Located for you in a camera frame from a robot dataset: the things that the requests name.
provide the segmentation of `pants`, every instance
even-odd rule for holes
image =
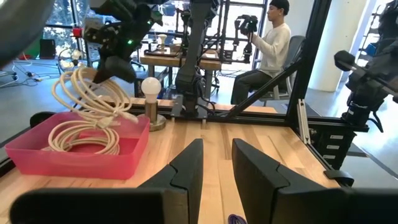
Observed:
[[[259,70],[252,70],[238,75],[235,78],[231,104],[237,105],[248,98],[249,90],[262,87],[272,79],[271,76]]]

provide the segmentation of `wooden table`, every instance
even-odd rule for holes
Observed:
[[[171,101],[160,101],[168,106]],[[231,105],[218,105],[228,109]],[[248,111],[275,113],[273,108]],[[199,223],[227,223],[229,214],[244,216],[233,177],[231,143],[241,138],[297,173],[325,186],[339,187],[327,179],[324,168],[290,128],[227,123],[169,121],[164,130],[150,133],[136,174],[129,180],[21,175],[17,169],[0,178],[0,224],[8,223],[11,203],[18,195],[41,187],[137,187],[169,163],[194,139],[204,143],[203,188]]]
[[[178,55],[176,52],[171,52],[170,48],[166,47],[165,52],[156,51],[155,53],[163,55]],[[211,95],[211,83],[213,81],[213,71],[221,70],[221,62],[214,60],[206,60],[206,58],[218,58],[217,53],[214,50],[208,50],[200,60],[200,67],[205,70],[206,76],[206,89],[205,97],[210,98]],[[140,63],[148,65],[148,76],[155,76],[155,66],[166,66],[166,67],[179,67],[180,57],[163,57],[163,56],[152,56],[143,55],[140,57]],[[182,59],[182,65],[185,64],[185,58]],[[169,85],[172,84],[172,69],[169,70]]]

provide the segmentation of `white light bulb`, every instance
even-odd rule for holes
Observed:
[[[154,77],[146,78],[141,84],[141,90],[145,94],[147,103],[156,103],[157,95],[161,89],[160,81]]]

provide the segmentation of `office chair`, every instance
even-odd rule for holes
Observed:
[[[277,74],[283,72],[284,70],[286,70],[286,68],[289,68],[293,63],[295,63],[300,57],[304,42],[305,42],[305,37],[301,35],[295,35],[292,38],[290,38],[289,49],[287,52],[287,57],[284,66],[282,67],[282,69],[268,67],[266,69],[268,74],[270,74],[272,77],[275,77]],[[279,87],[275,86],[274,91],[265,95],[263,98],[260,99],[260,101],[264,102],[264,105],[266,105],[266,102],[270,98],[270,96],[273,96],[274,100],[279,100],[281,97],[289,97],[290,94],[292,93],[292,83],[294,80],[294,75],[295,74],[291,75],[286,79],[286,87],[287,87],[287,89],[285,90],[286,92],[280,93]]]

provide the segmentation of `white sweater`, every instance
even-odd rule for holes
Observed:
[[[273,28],[263,38],[253,34],[252,42],[262,53],[260,71],[272,76],[267,68],[282,69],[289,49],[290,35],[291,31],[286,23]]]

